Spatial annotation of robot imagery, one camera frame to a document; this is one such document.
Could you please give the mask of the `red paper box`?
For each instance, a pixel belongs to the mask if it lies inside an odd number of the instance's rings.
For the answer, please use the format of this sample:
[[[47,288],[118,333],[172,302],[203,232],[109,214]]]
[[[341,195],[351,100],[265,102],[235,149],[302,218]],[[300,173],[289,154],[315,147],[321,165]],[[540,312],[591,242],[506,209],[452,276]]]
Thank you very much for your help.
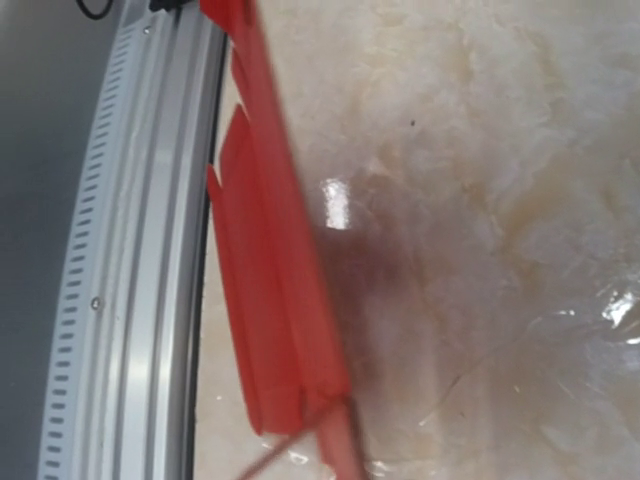
[[[366,472],[351,384],[296,176],[257,5],[204,1],[230,38],[235,107],[207,189],[248,419],[288,449],[316,437],[339,479]]]

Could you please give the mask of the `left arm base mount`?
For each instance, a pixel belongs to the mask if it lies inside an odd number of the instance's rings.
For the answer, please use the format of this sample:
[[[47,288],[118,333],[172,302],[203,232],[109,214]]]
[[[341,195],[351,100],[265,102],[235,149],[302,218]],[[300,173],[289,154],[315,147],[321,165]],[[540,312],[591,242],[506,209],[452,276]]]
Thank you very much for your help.
[[[149,1],[149,10],[151,12],[171,12],[177,9],[182,8],[185,4],[189,3],[191,0],[150,0]]]

